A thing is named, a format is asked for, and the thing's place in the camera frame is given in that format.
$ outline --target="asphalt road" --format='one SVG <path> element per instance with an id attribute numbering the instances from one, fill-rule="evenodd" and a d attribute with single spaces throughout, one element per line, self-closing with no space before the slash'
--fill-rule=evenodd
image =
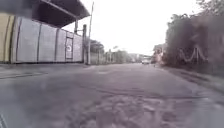
<path id="1" fill-rule="evenodd" d="M 0 79 L 0 114 L 7 128 L 224 126 L 224 109 L 216 102 L 222 94 L 158 67 L 48 69 Z"/>

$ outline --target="overcast sky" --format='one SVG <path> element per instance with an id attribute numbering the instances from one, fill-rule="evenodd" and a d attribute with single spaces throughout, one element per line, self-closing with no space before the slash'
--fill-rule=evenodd
<path id="1" fill-rule="evenodd" d="M 81 0 L 91 12 L 92 0 Z M 196 0 L 94 0 L 91 38 L 106 50 L 119 46 L 130 53 L 152 54 L 154 45 L 165 43 L 172 14 L 192 14 L 200 9 Z M 89 17 L 79 22 L 89 24 Z M 74 24 L 64 29 L 73 31 Z"/>

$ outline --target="utility pole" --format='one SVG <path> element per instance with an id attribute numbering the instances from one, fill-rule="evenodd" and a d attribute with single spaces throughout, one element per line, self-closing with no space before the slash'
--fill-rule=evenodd
<path id="1" fill-rule="evenodd" d="M 90 23 L 89 23 L 89 41 L 88 41 L 88 58 L 87 58 L 87 64 L 91 64 L 91 53 L 90 53 L 90 47 L 91 47 L 91 28 L 92 28 L 92 19 L 93 19 L 93 9 L 94 9 L 94 2 L 92 4 L 92 11 L 90 16 Z"/>

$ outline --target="pothole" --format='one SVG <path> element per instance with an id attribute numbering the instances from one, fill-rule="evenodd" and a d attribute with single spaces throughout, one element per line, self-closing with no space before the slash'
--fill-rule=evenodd
<path id="1" fill-rule="evenodd" d="M 179 128 L 197 100 L 164 100 L 112 96 L 86 107 L 74 107 L 69 128 Z"/>

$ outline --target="wall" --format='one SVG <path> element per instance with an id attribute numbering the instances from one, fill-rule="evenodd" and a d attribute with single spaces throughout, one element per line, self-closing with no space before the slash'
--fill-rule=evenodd
<path id="1" fill-rule="evenodd" d="M 14 16 L 0 13 L 0 61 L 8 62 L 10 54 L 10 39 Z"/>
<path id="2" fill-rule="evenodd" d="M 81 36 L 26 18 L 16 18 L 12 63 L 81 61 Z"/>

